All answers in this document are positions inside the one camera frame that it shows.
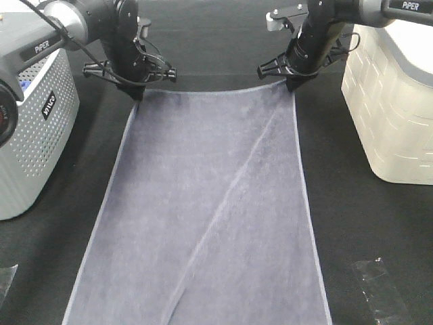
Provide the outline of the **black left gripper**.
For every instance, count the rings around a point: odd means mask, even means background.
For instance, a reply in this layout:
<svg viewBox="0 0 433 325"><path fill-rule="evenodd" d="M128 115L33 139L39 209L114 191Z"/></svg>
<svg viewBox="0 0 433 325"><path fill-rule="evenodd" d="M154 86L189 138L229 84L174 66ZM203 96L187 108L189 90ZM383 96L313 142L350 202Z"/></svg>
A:
<svg viewBox="0 0 433 325"><path fill-rule="evenodd" d="M115 84L117 90L127 94L132 100L141 102L145 86L158 81L177 81L177 69L172 67L159 54L148 53L138 43L102 45L106 60L86 63L85 77L97 77Z"/></svg>

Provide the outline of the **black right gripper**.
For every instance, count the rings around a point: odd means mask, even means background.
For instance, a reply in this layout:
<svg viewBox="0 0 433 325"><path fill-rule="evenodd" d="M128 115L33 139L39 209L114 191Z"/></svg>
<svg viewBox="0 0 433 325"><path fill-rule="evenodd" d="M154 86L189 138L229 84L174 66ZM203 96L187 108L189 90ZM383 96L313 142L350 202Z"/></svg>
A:
<svg viewBox="0 0 433 325"><path fill-rule="evenodd" d="M322 32L299 32L290 40L285 52L257 68L258 77L285 77L289 92L315 79L324 68L348 57L340 35Z"/></svg>

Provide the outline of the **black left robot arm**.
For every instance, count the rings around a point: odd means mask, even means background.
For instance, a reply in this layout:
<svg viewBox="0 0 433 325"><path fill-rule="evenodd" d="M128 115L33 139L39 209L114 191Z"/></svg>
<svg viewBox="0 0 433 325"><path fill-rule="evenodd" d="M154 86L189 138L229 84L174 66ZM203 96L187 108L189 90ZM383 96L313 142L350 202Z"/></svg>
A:
<svg viewBox="0 0 433 325"><path fill-rule="evenodd" d="M52 1L39 10L23 4L40 19L29 30L1 38L1 143L18 125L18 102L24 92L18 75L58 49L82 50L91 62L85 77L94 76L141 101L147 85L177 80L177 70L159 51L149 53L147 28L137 1Z"/></svg>

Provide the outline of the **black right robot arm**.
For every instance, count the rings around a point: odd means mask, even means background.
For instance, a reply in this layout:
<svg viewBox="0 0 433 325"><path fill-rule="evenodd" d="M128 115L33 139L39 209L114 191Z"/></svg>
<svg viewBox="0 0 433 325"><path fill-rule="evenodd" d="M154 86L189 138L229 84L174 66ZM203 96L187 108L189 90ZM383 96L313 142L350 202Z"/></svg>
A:
<svg viewBox="0 0 433 325"><path fill-rule="evenodd" d="M267 30L288 29L287 49L257 68L258 77L283 77L290 91L314 79L322 68L348 57L339 41L346 24L382 28L394 20L432 25L431 1L298 1L265 16Z"/></svg>

